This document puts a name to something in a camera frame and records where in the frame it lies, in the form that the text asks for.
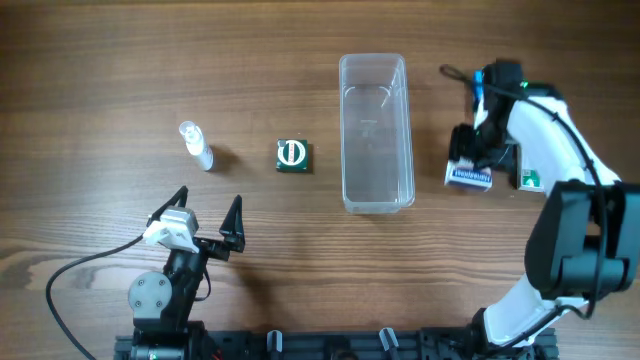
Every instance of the wooden table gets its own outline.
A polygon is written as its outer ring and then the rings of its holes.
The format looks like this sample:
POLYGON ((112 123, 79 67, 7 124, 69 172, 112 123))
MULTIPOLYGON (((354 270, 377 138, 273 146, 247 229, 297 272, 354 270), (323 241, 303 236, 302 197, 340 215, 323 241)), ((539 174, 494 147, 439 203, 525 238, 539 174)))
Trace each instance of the wooden table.
MULTIPOLYGON (((211 330, 461 326, 524 271, 544 197, 497 176, 486 194, 442 185, 461 84, 438 74, 496 57, 555 83, 578 128, 640 182, 638 4, 579 1, 219 2, 0 10, 0 358, 80 358, 44 300, 49 276, 124 244, 181 185, 201 234, 244 197, 247 249, 210 262, 211 330), (338 61, 407 63, 415 204, 353 216, 341 199, 338 61), (178 124, 193 120, 219 171, 200 171, 178 124), (275 171, 275 141, 313 144, 314 173, 275 171)), ((73 269, 54 300, 102 359, 132 331, 130 282, 168 252, 138 245, 73 269)), ((557 323, 563 359, 635 358, 640 287, 590 322, 557 323)))

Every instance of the green box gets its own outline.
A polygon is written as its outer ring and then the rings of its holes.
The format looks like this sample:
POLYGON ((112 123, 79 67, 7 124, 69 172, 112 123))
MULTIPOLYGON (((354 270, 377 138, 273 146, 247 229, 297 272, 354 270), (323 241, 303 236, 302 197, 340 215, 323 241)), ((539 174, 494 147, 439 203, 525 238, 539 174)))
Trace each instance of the green box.
POLYGON ((307 172, 308 166, 307 140, 278 139, 276 170, 280 172, 307 172))
POLYGON ((540 175, 533 169, 528 154, 522 151, 521 146, 518 146, 516 151, 518 152, 518 190, 543 192, 544 186, 542 186, 540 175))

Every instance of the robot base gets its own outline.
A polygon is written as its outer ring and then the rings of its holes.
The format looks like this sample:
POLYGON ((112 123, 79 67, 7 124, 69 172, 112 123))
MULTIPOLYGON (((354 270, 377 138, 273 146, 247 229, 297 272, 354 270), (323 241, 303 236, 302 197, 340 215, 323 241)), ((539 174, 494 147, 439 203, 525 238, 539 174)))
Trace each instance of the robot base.
MULTIPOLYGON (((395 332, 400 360, 463 360, 456 344, 463 341, 464 328, 423 328, 419 331, 395 332)), ((378 332, 283 333, 282 353, 267 352, 267 335, 248 331, 212 331, 220 347, 220 360, 336 360, 347 351, 358 360, 390 360, 378 332)), ((114 360, 129 360, 132 337, 117 337, 114 360)), ((555 330, 548 328, 536 337, 533 346, 514 349, 511 353, 489 359, 557 360, 555 330)), ((484 359, 478 355, 475 359, 484 359)))

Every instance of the transparent plastic bin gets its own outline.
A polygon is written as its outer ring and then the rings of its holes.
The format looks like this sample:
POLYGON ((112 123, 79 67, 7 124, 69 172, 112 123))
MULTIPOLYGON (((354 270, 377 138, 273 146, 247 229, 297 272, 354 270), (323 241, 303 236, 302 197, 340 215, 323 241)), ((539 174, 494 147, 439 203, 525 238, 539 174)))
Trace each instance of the transparent plastic bin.
POLYGON ((340 59, 342 198, 350 213, 395 213, 413 204, 413 154, 404 58, 340 59))

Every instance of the white bottle cap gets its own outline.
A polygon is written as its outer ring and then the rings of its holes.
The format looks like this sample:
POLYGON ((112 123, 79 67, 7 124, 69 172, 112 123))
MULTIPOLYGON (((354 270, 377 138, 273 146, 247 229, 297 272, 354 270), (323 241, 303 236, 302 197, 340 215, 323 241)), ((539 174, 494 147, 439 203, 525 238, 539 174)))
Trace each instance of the white bottle cap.
POLYGON ((178 130, 187 143, 187 150, 196 159, 200 168, 204 171, 211 169, 213 167, 213 152, 211 152, 200 127, 192 121, 185 121, 180 124, 178 130))

